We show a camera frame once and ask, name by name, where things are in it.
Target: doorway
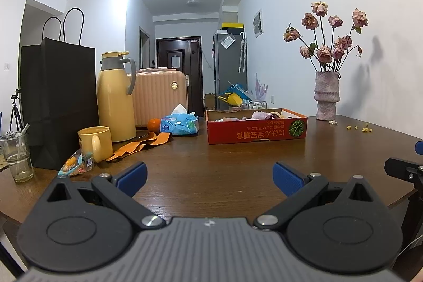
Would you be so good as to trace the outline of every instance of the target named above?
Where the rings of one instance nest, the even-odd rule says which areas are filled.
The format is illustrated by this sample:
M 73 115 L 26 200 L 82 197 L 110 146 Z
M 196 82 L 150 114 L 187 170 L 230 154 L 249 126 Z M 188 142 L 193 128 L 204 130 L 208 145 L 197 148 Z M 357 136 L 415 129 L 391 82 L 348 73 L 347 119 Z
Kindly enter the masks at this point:
M 140 69 L 150 67 L 150 38 L 140 30 Z
M 181 71 L 188 81 L 188 112 L 204 116 L 201 36 L 157 40 L 157 67 Z

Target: vase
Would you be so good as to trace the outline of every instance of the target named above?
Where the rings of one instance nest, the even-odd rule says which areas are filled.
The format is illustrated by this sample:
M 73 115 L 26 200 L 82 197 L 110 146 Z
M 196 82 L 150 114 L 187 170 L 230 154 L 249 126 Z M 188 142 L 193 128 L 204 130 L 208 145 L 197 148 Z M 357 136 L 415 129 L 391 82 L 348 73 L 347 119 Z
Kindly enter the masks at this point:
M 317 101 L 317 119 L 332 121 L 336 118 L 336 103 L 339 102 L 338 72 L 316 72 L 314 99 Z

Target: green pumpkin picture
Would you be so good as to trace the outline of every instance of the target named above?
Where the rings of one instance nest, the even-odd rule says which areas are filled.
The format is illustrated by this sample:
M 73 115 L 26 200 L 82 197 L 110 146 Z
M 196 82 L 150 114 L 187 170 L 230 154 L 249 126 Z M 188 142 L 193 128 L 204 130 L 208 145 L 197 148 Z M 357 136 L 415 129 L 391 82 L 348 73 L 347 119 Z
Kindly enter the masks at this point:
M 289 134 L 293 136 L 294 138 L 298 138 L 304 133 L 305 124 L 303 120 L 295 120 L 290 126 L 289 126 Z

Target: metal screw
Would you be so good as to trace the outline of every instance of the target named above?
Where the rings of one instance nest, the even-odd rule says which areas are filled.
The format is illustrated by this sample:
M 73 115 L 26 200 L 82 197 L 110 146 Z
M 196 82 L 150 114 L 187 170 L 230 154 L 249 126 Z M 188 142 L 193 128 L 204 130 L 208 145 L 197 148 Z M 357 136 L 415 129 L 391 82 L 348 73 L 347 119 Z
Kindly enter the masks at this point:
M 157 215 L 148 215 L 141 220 L 142 224 L 147 227 L 156 227 L 162 224 L 163 219 Z
M 278 218 L 271 214 L 264 214 L 257 218 L 257 222 L 262 226 L 273 226 L 278 223 Z

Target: orange strap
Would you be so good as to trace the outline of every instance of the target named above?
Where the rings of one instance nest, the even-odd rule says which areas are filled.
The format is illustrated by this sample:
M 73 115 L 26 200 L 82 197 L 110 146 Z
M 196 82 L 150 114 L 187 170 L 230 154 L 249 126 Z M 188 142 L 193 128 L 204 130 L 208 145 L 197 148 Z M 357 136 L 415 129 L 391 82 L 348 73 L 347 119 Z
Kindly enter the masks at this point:
M 154 134 L 153 132 L 149 132 L 148 135 L 140 141 L 130 142 L 129 144 L 126 144 L 119 148 L 116 152 L 113 153 L 110 158 L 106 159 L 106 161 L 111 161 L 116 158 L 127 157 L 131 154 L 141 151 L 147 145 L 163 145 L 169 141 L 170 137 L 170 133 L 160 133 L 158 136 L 156 136 L 156 134 Z

